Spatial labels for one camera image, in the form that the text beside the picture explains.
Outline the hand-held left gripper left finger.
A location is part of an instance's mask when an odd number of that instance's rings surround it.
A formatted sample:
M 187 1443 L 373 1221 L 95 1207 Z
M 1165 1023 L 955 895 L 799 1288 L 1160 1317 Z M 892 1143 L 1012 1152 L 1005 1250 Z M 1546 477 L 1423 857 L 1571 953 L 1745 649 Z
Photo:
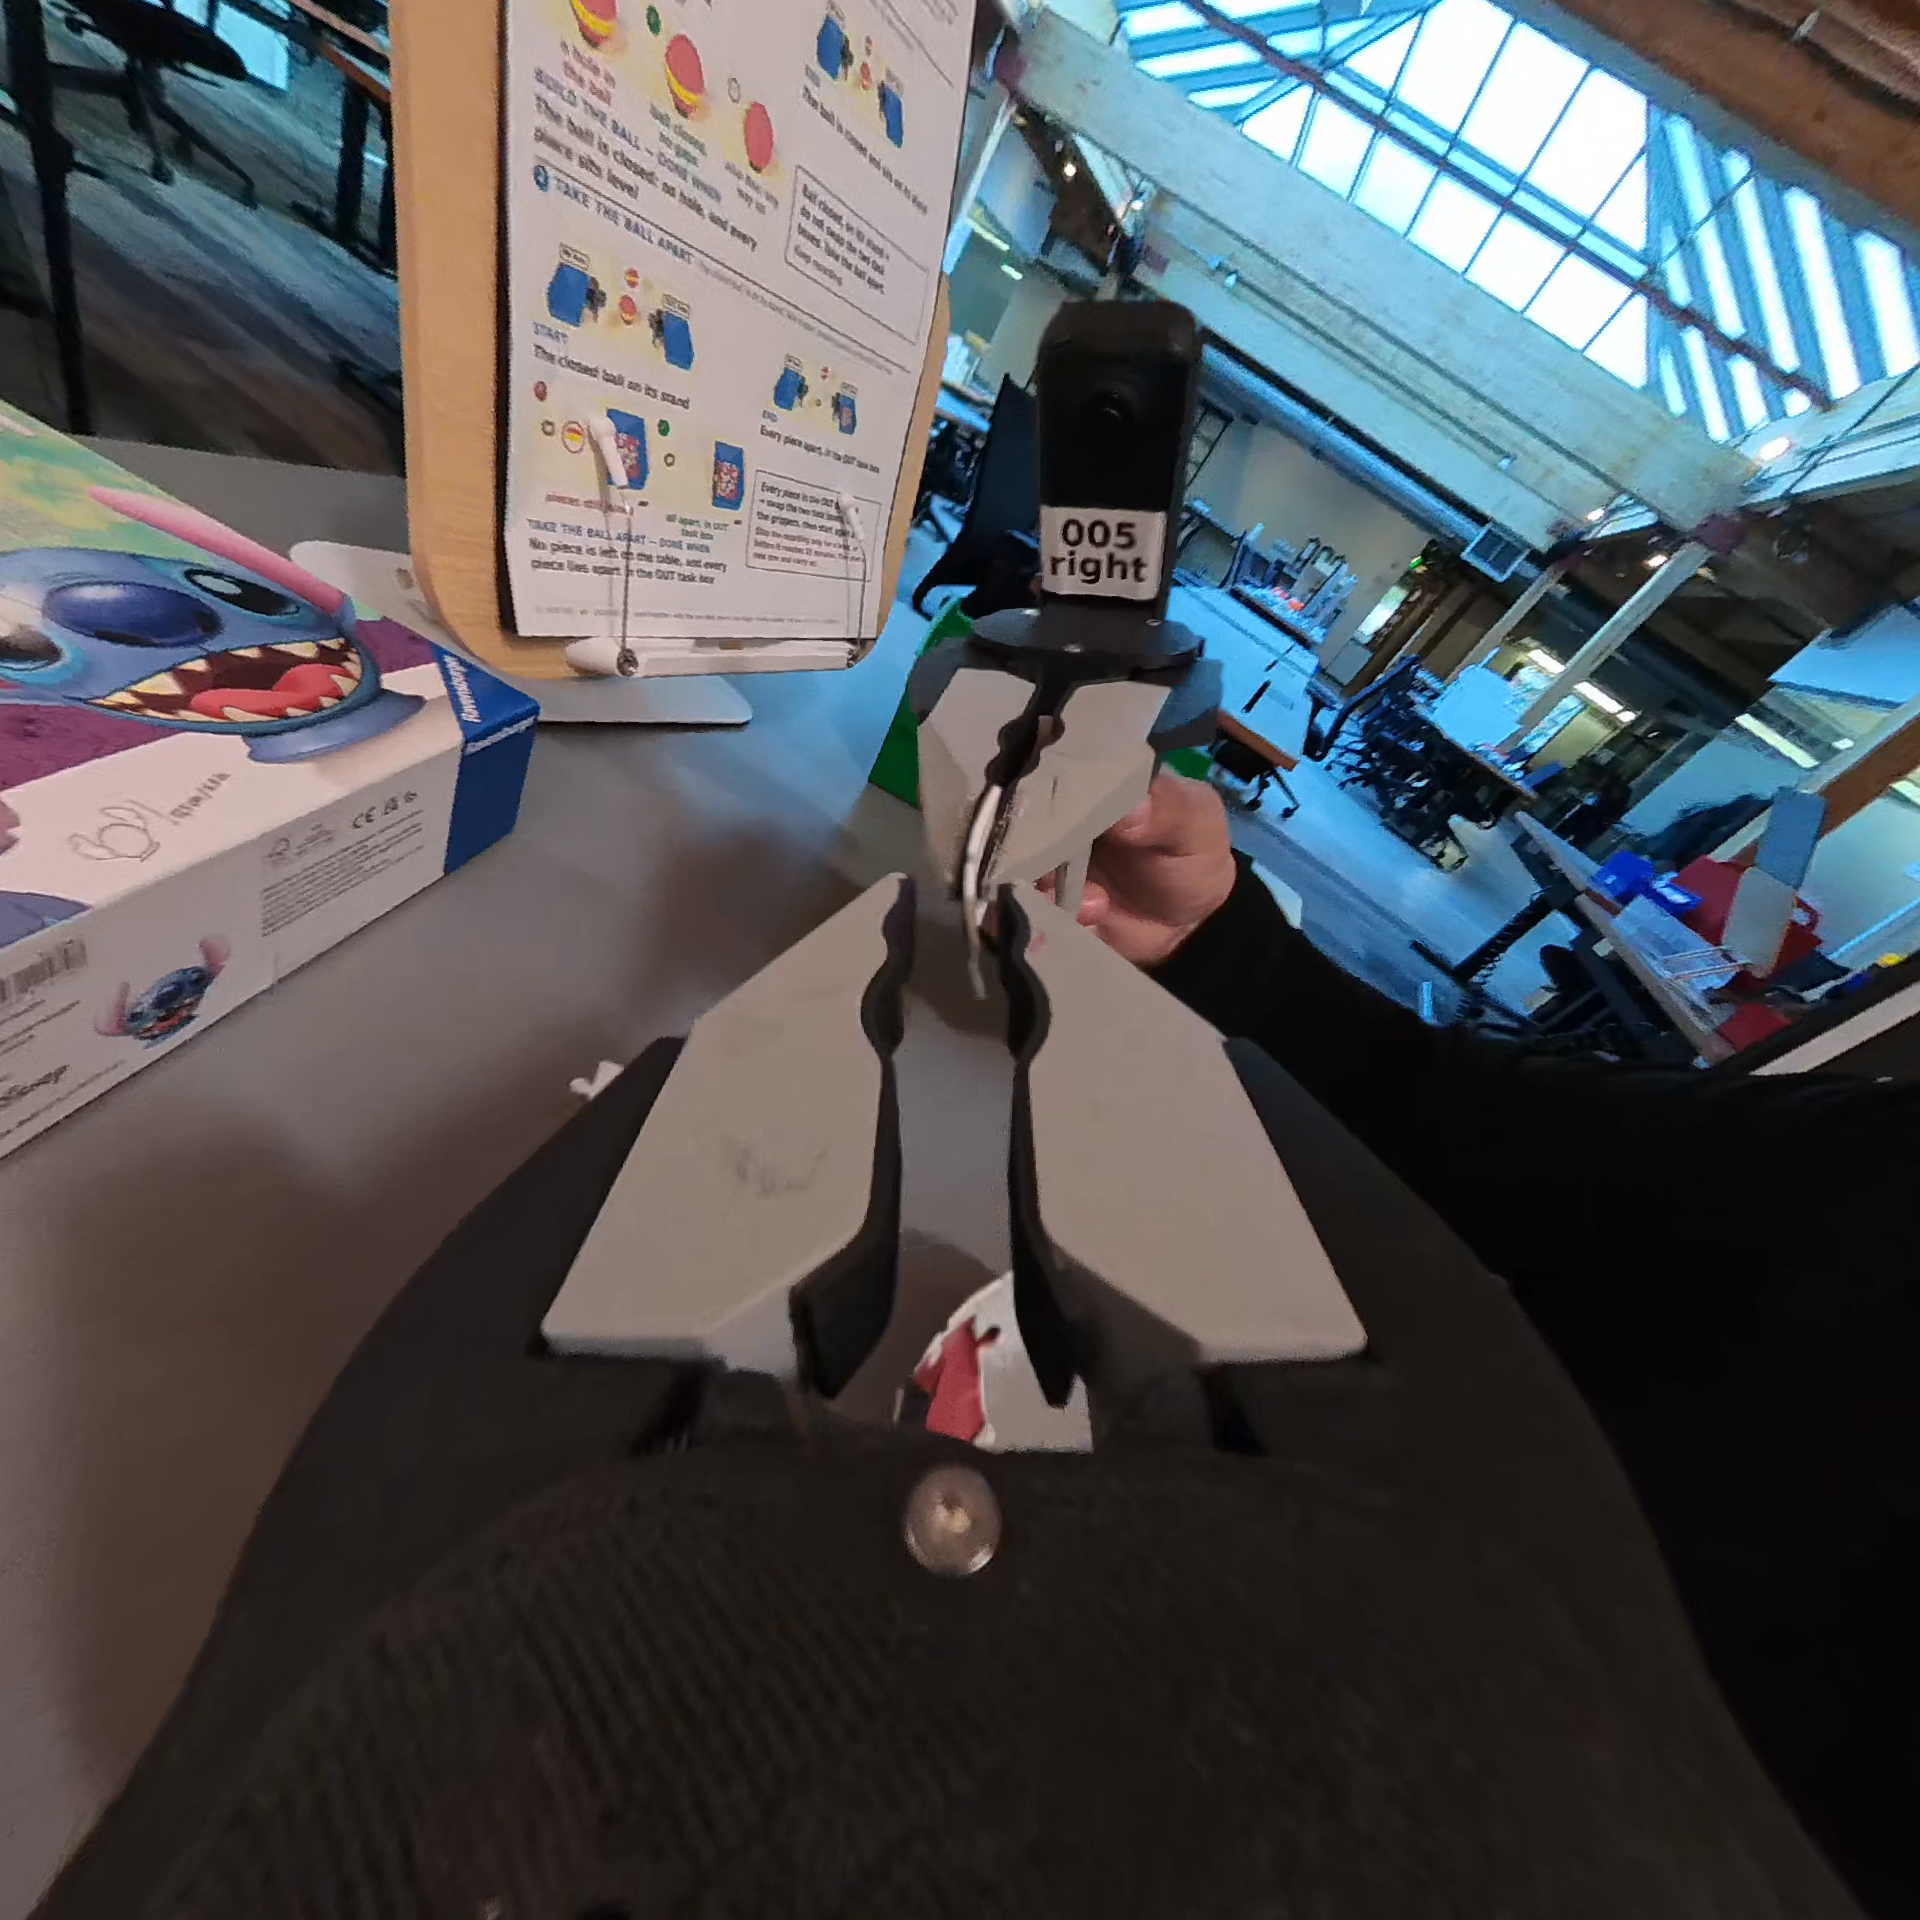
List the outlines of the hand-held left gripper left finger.
M 898 1293 L 918 886 L 886 875 L 712 1004 L 572 1260 L 557 1354 L 845 1389 Z

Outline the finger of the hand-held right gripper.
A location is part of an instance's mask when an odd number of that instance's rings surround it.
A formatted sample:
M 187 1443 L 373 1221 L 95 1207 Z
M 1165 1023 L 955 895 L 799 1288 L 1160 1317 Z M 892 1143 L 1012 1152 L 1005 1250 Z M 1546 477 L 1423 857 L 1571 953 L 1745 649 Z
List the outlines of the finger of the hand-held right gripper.
M 978 801 L 1008 796 L 1035 747 L 998 776 L 1005 728 L 1039 715 L 1042 682 L 1005 664 L 918 664 L 918 790 L 931 869 L 947 897 L 964 895 L 964 854 Z
M 1095 842 L 1148 796 L 1163 715 L 1155 682 L 1081 682 L 1035 728 L 1035 743 L 1002 786 L 990 828 L 990 897 L 1002 886 L 1067 870 L 1083 881 Z

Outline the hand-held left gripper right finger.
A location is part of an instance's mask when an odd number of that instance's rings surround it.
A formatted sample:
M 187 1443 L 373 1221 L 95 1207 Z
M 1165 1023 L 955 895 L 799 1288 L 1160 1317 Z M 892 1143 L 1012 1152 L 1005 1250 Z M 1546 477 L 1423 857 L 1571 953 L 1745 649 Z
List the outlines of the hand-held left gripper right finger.
M 1031 886 L 995 953 L 1017 1059 L 1008 1250 L 1048 1403 L 1346 1361 L 1369 1331 L 1227 1041 Z

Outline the person's right forearm black sleeve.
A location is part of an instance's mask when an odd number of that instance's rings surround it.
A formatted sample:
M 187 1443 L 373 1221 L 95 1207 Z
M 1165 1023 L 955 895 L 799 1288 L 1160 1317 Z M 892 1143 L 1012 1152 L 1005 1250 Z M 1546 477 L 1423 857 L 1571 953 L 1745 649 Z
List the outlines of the person's right forearm black sleeve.
M 1918 1917 L 1918 1085 L 1531 1059 L 1429 1027 L 1248 857 L 1154 977 L 1510 1282 L 1608 1431 L 1748 1741 Z

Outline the cartoon printed puzzle box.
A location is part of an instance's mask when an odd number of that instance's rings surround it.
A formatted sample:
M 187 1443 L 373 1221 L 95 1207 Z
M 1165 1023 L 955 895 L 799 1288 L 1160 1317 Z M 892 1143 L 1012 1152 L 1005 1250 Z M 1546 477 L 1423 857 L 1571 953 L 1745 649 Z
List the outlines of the cartoon printed puzzle box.
M 507 839 L 528 693 L 4 408 L 4 1157 Z

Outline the black office chair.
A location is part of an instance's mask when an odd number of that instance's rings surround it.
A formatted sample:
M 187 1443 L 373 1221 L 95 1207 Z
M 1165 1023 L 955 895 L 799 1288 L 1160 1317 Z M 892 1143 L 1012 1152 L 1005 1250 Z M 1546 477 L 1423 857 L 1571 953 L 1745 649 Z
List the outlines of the black office chair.
M 1039 566 L 1039 400 L 1002 375 L 965 513 L 914 589 L 911 610 L 924 612 L 938 589 L 971 589 L 959 602 L 971 617 L 1027 607 Z

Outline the white sheet holder bar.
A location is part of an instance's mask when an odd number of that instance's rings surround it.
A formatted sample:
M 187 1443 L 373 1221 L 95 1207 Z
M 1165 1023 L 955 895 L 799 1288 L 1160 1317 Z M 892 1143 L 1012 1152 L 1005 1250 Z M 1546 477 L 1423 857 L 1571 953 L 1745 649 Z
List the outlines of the white sheet holder bar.
M 689 680 L 759 673 L 839 673 L 866 658 L 869 639 L 616 639 L 562 644 L 586 680 Z

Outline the group of black office chairs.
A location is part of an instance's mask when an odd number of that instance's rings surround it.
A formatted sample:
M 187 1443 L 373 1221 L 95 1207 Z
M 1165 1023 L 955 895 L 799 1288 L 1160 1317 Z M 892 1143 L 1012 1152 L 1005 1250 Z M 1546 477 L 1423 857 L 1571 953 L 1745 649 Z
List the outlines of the group of black office chairs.
M 1303 754 L 1443 875 L 1470 863 L 1461 828 L 1490 832 L 1523 801 L 1499 762 L 1439 728 L 1435 682 L 1413 658 L 1335 706 L 1316 702 Z

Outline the white metal stand base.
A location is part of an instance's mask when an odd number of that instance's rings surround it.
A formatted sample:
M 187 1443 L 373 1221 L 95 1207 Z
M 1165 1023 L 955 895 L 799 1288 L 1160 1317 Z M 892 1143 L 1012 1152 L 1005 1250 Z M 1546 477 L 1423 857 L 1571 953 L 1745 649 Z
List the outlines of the white metal stand base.
M 369 547 L 356 541 L 298 541 L 295 566 L 343 589 L 356 610 L 378 612 L 432 639 L 454 658 L 463 658 L 534 702 L 542 725 L 562 728 L 746 728 L 753 715 L 747 700 L 717 676 L 578 676 L 531 680 L 523 670 L 480 658 L 434 612 L 411 554 Z

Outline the printed instruction sheet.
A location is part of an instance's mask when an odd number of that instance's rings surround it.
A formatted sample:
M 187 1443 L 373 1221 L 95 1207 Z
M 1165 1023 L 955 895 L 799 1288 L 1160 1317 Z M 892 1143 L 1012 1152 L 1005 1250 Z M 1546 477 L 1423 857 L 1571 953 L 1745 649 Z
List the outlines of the printed instruction sheet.
M 973 3 L 507 3 L 498 547 L 523 639 L 878 636 Z

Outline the long white office desk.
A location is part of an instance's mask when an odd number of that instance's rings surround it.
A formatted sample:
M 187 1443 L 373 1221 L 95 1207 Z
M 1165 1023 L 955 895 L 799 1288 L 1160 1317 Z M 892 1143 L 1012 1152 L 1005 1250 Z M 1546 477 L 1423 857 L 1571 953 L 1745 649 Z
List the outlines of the long white office desk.
M 1621 994 L 1621 1023 L 1643 1027 L 1640 998 L 1677 1036 L 1697 1064 L 1720 1064 L 1734 1055 L 1785 1036 L 1789 1018 L 1765 998 L 1727 998 L 1727 983 L 1712 979 L 1713 948 L 1702 948 L 1685 925 L 1676 925 L 1647 897 L 1621 905 L 1598 881 L 1598 857 L 1542 825 L 1531 812 L 1515 815 L 1518 839 L 1547 863 L 1554 881 L 1571 895 L 1566 911 L 1587 926 L 1584 955 L 1593 955 L 1602 993 L 1614 973 L 1635 988 Z

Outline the blue crate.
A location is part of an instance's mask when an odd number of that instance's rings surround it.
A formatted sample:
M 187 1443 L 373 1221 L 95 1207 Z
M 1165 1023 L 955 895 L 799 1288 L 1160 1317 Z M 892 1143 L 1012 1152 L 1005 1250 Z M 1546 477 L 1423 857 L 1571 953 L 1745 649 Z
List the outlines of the blue crate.
M 1671 918 L 1690 913 L 1702 897 L 1676 875 L 1658 870 L 1643 851 L 1621 849 L 1587 877 L 1587 897 L 1621 913 L 1632 900 L 1652 900 Z

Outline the red crate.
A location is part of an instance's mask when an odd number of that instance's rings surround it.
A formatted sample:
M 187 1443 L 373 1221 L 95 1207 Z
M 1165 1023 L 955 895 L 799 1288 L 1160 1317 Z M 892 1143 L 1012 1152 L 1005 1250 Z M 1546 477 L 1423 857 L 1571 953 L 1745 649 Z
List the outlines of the red crate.
M 1818 911 L 1759 863 L 1697 854 L 1676 886 L 1690 895 L 1681 919 L 1755 979 L 1818 951 Z

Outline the dark office chair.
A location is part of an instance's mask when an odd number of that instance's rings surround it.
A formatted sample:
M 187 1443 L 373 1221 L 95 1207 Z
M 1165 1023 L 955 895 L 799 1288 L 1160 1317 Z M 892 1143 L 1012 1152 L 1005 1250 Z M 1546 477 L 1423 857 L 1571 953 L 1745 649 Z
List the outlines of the dark office chair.
M 67 33 L 99 37 L 118 48 L 118 76 L 55 65 L 63 85 L 118 98 L 132 130 L 159 151 L 157 127 L 174 130 L 181 157 L 213 144 L 166 102 L 166 71 L 202 82 L 247 82 L 242 55 L 205 24 L 157 3 L 55 3 Z

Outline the dark table leg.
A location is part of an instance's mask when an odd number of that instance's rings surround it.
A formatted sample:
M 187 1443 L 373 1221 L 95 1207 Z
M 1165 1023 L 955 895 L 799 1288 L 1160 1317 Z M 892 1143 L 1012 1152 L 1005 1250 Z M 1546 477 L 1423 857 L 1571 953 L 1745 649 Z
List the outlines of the dark table leg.
M 12 113 L 23 127 L 37 174 L 40 237 L 49 273 L 49 314 L 59 345 L 63 405 L 67 430 L 86 438 L 95 430 L 95 408 L 86 366 L 86 326 L 67 213 L 74 151 L 59 127 L 55 65 L 49 57 L 41 3 L 4 3 L 4 29 Z

